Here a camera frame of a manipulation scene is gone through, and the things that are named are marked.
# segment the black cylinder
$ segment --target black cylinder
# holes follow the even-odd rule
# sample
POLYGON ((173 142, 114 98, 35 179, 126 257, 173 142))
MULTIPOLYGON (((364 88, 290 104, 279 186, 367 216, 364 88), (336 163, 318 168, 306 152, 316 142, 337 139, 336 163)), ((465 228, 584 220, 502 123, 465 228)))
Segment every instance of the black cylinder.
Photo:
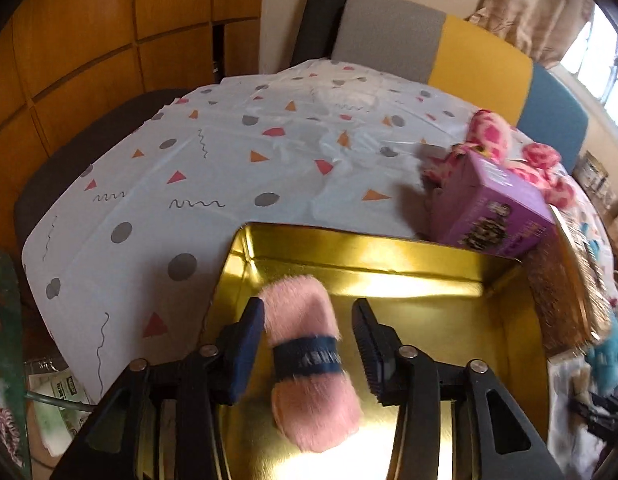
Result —
POLYGON ((331 54, 346 1, 307 0, 291 66, 331 54))

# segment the stuffed animal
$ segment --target stuffed animal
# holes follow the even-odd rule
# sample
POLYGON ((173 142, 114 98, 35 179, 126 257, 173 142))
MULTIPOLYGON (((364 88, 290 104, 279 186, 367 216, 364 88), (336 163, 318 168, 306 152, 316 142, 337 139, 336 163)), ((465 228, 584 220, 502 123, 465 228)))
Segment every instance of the stuffed animal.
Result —
POLYGON ((432 158, 434 167, 425 170, 424 174, 435 184, 444 187, 465 153, 476 150, 494 164, 535 186, 548 204, 560 209, 571 207, 576 193, 564 176, 553 171, 560 163, 561 156, 551 146, 533 142, 522 149, 524 160, 507 160, 512 132, 515 130, 498 114, 478 110, 469 123, 465 142, 454 145, 444 159, 432 158))
POLYGON ((606 397, 618 386, 618 318, 611 316, 611 332, 601 345, 592 348, 585 360, 592 367, 598 394, 606 397))

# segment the black squiggly line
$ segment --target black squiggly line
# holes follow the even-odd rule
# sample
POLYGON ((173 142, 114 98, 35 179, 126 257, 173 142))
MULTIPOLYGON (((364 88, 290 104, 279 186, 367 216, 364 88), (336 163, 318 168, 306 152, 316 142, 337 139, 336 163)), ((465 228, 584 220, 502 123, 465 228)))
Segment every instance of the black squiggly line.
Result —
POLYGON ((113 200, 113 199, 116 199, 116 198, 121 198, 121 197, 124 197, 124 196, 125 196, 124 195, 124 191, 121 191, 120 193, 111 193, 111 194, 110 193, 105 193, 104 195, 96 195, 93 198, 93 202, 96 202, 96 200, 98 202, 102 202, 103 200, 105 202, 108 202, 109 200, 113 200))
POLYGON ((100 375, 100 370, 102 369, 102 357, 100 357, 100 350, 102 349, 103 346, 105 346, 105 326, 108 323, 109 320, 109 314, 108 312, 105 312, 106 315, 106 321, 102 324, 102 327, 100 327, 100 333, 102 334, 102 343, 100 343, 100 346, 98 348, 96 348, 96 355, 98 357, 98 380, 100 381, 100 398, 102 399, 102 394, 104 393, 105 390, 105 385, 102 382, 102 376, 100 375))
POLYGON ((205 136, 202 134, 202 130, 198 130, 198 137, 200 137, 200 146, 202 146, 202 151, 205 154, 203 158, 207 158, 207 145, 203 142, 205 140, 205 136))
POLYGON ((47 241, 46 241, 46 245, 44 246, 44 254, 42 255, 42 261, 44 262, 44 259, 46 258, 46 254, 49 252, 49 242, 51 241, 51 233, 54 232, 54 228, 55 228, 55 221, 58 219, 58 215, 54 216, 54 221, 51 222, 51 229, 49 230, 49 234, 46 236, 47 237, 47 241))
POLYGON ((214 203, 218 207, 225 207, 227 205, 227 204, 220 204, 220 202, 218 202, 217 200, 212 200, 209 203, 202 202, 202 200, 198 200, 197 202, 194 202, 194 203, 191 203, 191 200, 183 200, 181 204, 179 203, 178 199, 174 198, 169 204, 169 209, 171 209, 174 205, 178 209, 182 209, 185 206, 185 204, 187 204, 189 207, 195 207, 196 205, 200 205, 200 204, 202 204, 204 207, 209 207, 210 205, 214 205, 214 203))

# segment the pink fuzzy socks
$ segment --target pink fuzzy socks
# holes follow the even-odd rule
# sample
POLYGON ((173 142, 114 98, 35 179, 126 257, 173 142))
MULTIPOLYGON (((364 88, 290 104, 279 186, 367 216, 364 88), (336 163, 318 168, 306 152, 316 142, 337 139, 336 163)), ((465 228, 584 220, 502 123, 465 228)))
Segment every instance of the pink fuzzy socks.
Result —
POLYGON ((301 451, 337 446, 358 431, 360 404, 340 367, 329 294, 313 276, 298 276, 267 285, 260 299, 274 351, 271 407, 278 428, 301 451))

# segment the purple cardboard box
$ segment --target purple cardboard box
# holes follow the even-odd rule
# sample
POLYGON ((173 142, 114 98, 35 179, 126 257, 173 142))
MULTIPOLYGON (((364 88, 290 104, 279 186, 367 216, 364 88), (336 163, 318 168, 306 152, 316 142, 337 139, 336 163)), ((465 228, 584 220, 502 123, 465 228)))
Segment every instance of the purple cardboard box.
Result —
POLYGON ((499 256, 527 252, 553 224, 534 186, 476 152, 465 156, 431 211, 435 242, 499 256))

